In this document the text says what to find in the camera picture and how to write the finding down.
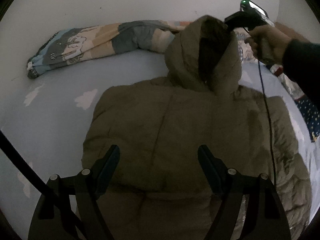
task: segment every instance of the navy polka dot fabric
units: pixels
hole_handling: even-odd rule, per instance
[[[320,113],[307,96],[295,100],[295,103],[307,124],[310,138],[314,142],[320,135]]]

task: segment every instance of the black cable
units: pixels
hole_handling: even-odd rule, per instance
[[[59,208],[61,212],[65,212],[75,223],[76,227],[85,236],[84,225],[81,220],[72,212],[72,210],[66,206],[60,198],[53,192],[52,189],[46,185],[42,179],[34,172],[32,168],[21,157],[9,140],[0,131],[0,149],[9,158],[14,166],[26,177],[28,181],[46,198],[52,200],[53,204]]]
[[[275,164],[275,156],[273,154],[273,148],[272,148],[272,124],[271,124],[271,117],[270,117],[270,112],[269,112],[269,107],[267,103],[267,97],[266,93],[264,90],[264,84],[263,84],[263,79],[261,75],[261,67],[260,67],[260,60],[258,59],[258,67],[259,67],[259,75],[260,75],[260,81],[261,81],[261,86],[262,86],[262,93],[263,93],[263,100],[264,104],[266,106],[267,110],[267,115],[268,115],[268,121],[269,121],[269,131],[270,131],[270,153],[271,153],[271,158],[272,158],[272,166],[273,166],[273,184],[275,185],[275,188],[277,187],[277,182],[276,182],[276,164]]]

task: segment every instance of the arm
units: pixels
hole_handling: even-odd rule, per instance
[[[285,50],[282,64],[284,73],[320,109],[320,44],[292,40]]]
[[[303,92],[320,109],[320,44],[292,40],[280,30],[270,26],[258,26],[246,40],[256,57],[259,50],[258,40],[265,37],[271,47],[275,63],[283,65],[287,76],[295,81]]]

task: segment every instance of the sheet tag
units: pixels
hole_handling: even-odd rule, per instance
[[[27,68],[27,70],[29,71],[29,70],[31,70],[31,69],[32,69],[32,61],[28,62],[28,68]]]

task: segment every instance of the hand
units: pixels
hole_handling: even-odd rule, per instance
[[[268,41],[276,64],[282,64],[282,59],[285,50],[291,38],[282,33],[271,25],[263,25],[255,27],[249,32],[250,38],[245,40],[245,43],[249,43],[255,58],[258,58],[259,40],[264,37]]]

